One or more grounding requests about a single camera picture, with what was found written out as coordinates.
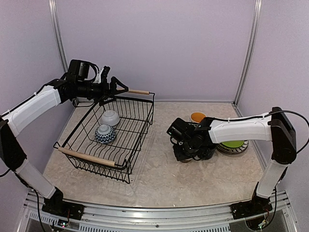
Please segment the dark blue cup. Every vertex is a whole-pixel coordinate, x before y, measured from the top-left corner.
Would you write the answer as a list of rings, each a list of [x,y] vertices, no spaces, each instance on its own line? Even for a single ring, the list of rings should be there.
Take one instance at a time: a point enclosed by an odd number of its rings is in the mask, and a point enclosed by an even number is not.
[[[216,148],[217,148],[217,144],[207,146],[203,151],[202,159],[203,160],[211,159],[214,155],[214,152],[216,151]]]

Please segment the white black striped plate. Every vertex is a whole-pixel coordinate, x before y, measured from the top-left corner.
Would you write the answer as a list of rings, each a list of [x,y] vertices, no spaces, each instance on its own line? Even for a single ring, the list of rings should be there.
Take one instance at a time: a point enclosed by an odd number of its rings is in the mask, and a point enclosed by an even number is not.
[[[226,154],[240,154],[247,150],[249,146],[248,140],[228,141],[217,145],[217,149]]]

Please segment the green plastic plate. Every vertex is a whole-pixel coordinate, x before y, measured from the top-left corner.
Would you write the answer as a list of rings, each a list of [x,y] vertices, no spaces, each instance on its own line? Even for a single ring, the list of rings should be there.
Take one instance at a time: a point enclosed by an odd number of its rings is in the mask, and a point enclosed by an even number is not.
[[[227,148],[236,149],[244,145],[244,140],[222,142],[221,145]]]

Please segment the white grey ceramic bowl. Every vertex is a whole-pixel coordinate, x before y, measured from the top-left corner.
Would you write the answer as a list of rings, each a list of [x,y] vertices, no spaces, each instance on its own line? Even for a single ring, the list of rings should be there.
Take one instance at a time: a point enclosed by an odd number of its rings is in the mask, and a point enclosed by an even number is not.
[[[99,119],[99,123],[109,125],[109,126],[116,126],[120,122],[119,114],[114,110],[106,110],[102,114],[101,118]]]

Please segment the white floral patterned mug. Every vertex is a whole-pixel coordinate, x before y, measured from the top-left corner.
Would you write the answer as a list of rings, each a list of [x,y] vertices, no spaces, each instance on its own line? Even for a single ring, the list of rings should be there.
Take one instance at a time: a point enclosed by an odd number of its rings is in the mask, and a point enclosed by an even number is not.
[[[202,112],[193,112],[190,115],[190,122],[200,123],[205,117],[206,117],[206,115]]]

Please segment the blue white patterned bowl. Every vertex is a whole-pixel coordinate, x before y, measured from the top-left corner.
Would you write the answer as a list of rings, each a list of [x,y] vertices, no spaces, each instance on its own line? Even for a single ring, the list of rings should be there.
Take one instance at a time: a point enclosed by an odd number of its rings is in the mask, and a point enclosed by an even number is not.
[[[113,127],[102,124],[95,131],[95,140],[101,144],[109,144],[116,139],[116,133]]]

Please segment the brown white small cup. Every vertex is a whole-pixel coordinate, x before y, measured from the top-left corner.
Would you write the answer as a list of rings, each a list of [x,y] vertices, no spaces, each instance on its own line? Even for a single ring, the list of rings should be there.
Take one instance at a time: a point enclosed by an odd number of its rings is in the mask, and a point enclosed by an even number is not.
[[[181,162],[182,163],[189,163],[189,162],[191,162],[193,159],[185,159],[185,160],[182,160]]]

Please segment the woven bamboo tray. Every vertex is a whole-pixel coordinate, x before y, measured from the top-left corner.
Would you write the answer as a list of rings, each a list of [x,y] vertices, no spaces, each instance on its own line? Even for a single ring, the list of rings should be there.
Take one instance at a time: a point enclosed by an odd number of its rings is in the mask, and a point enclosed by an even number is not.
[[[226,153],[241,153],[241,152],[244,152],[247,149],[247,147],[248,147],[248,144],[244,144],[242,147],[236,148],[236,149],[227,148],[227,147],[222,146],[221,144],[217,145],[218,150],[221,150]]]

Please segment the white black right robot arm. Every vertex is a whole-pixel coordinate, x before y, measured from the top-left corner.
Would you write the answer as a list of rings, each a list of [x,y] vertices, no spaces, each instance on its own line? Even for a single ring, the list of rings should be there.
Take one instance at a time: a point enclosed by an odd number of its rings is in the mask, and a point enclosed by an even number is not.
[[[256,215],[271,208],[270,196],[287,168],[297,157],[296,131],[287,117],[288,111],[273,107],[270,112],[238,118],[205,117],[200,123],[175,119],[167,129],[177,161],[205,159],[219,144],[244,141],[257,146],[259,141],[272,144],[270,160],[257,182],[247,211]]]

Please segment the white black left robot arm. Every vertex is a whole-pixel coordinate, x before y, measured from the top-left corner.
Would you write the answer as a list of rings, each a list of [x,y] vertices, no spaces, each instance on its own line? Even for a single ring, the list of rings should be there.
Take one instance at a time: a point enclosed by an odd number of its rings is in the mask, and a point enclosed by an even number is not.
[[[102,70],[83,60],[70,61],[68,70],[59,79],[44,84],[38,92],[0,117],[0,158],[14,174],[44,198],[57,215],[67,211],[63,193],[52,185],[27,159],[17,136],[34,120],[66,101],[76,98],[102,100],[129,88],[116,77],[107,80],[110,68]]]

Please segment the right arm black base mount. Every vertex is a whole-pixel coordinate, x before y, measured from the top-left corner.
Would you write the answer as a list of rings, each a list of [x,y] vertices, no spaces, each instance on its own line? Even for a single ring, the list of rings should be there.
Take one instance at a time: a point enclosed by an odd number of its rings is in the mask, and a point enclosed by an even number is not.
[[[230,205],[233,219],[247,218],[273,210],[271,203],[253,204],[251,201],[239,202]]]

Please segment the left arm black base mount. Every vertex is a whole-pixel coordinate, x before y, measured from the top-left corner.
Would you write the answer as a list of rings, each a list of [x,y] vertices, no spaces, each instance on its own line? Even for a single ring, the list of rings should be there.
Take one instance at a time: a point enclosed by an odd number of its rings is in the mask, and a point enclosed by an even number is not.
[[[68,219],[81,220],[84,213],[84,205],[63,201],[60,206],[51,206],[45,203],[42,211]]]

